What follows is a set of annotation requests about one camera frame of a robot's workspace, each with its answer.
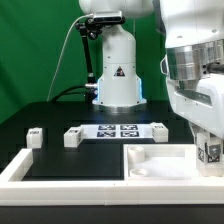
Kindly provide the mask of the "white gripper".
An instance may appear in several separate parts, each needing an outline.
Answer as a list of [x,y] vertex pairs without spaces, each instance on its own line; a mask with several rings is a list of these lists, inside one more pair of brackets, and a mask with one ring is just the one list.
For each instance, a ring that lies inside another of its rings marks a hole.
[[197,143],[200,128],[224,139],[224,75],[211,74],[209,78],[194,82],[193,92],[208,97],[209,103],[181,94],[177,81],[166,78],[166,85],[171,107],[189,121],[194,143]]

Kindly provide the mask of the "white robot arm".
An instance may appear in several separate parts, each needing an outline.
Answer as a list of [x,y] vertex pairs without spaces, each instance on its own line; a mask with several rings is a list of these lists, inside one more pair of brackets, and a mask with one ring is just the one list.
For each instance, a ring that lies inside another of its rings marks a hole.
[[194,136],[224,140],[224,0],[79,0],[90,24],[103,27],[103,74],[96,104],[131,107],[140,102],[135,39],[121,19],[154,13],[166,37],[160,62],[173,111]]

